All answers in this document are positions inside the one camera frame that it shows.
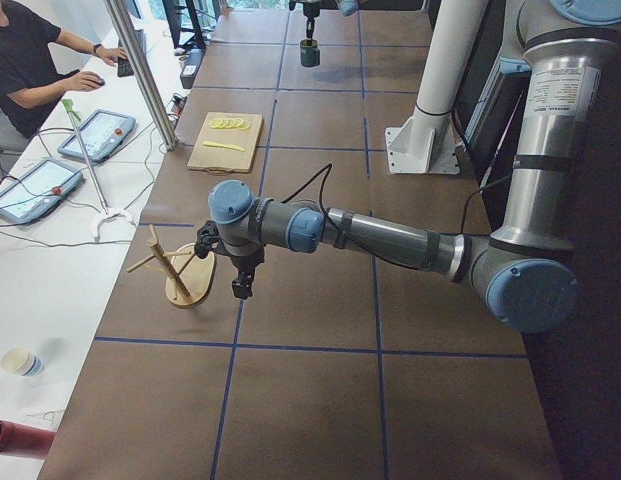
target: black shirt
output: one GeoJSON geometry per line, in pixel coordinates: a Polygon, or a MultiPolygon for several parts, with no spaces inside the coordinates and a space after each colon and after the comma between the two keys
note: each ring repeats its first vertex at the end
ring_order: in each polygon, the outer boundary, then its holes
{"type": "Polygon", "coordinates": [[[61,29],[12,0],[3,2],[3,11],[10,23],[0,27],[0,106],[17,130],[31,137],[57,102],[26,109],[7,94],[63,78],[48,49],[48,43],[59,38],[61,29]]]}

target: person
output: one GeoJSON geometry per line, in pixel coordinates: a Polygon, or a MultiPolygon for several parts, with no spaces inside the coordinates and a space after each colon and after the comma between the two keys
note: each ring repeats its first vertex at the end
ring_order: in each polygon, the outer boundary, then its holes
{"type": "Polygon", "coordinates": [[[0,0],[0,107],[26,138],[37,132],[66,92],[89,92],[103,85],[94,72],[59,74],[48,48],[51,42],[92,54],[110,66],[126,58],[122,48],[93,45],[14,0],[0,0]]]}

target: person's arm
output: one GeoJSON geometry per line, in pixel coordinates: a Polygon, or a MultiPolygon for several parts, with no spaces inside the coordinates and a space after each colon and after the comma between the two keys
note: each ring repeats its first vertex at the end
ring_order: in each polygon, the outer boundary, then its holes
{"type": "Polygon", "coordinates": [[[61,33],[59,33],[59,37],[55,40],[55,43],[71,48],[79,53],[88,53],[99,57],[110,66],[114,66],[114,60],[116,58],[127,58],[123,48],[106,48],[100,45],[96,51],[93,51],[93,45],[89,40],[64,29],[61,29],[61,33]]]}
{"type": "Polygon", "coordinates": [[[40,105],[59,100],[66,92],[76,90],[88,92],[101,87],[101,78],[93,72],[79,72],[69,78],[64,78],[43,87],[23,88],[8,93],[10,100],[22,108],[35,108],[40,105]]]}

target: tablet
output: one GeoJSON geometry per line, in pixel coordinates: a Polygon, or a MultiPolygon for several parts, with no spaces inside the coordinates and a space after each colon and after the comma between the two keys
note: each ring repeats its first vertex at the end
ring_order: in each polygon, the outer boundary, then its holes
{"type": "MultiPolygon", "coordinates": [[[[92,163],[107,160],[132,132],[135,123],[133,117],[106,110],[95,110],[86,118],[79,125],[79,131],[92,163]]],[[[57,151],[67,157],[83,160],[83,152],[75,134],[68,137],[57,151]]]]}
{"type": "Polygon", "coordinates": [[[0,216],[26,225],[50,213],[83,182],[83,174],[53,158],[46,158],[0,192],[0,216]]]}

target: yellow knife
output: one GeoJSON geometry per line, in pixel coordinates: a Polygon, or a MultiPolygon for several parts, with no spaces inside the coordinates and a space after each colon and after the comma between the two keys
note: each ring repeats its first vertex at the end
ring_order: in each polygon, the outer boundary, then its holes
{"type": "Polygon", "coordinates": [[[234,143],[219,143],[219,142],[212,142],[210,140],[204,140],[203,145],[206,147],[227,148],[229,150],[237,150],[238,152],[246,151],[245,148],[239,145],[235,145],[234,143]]]}

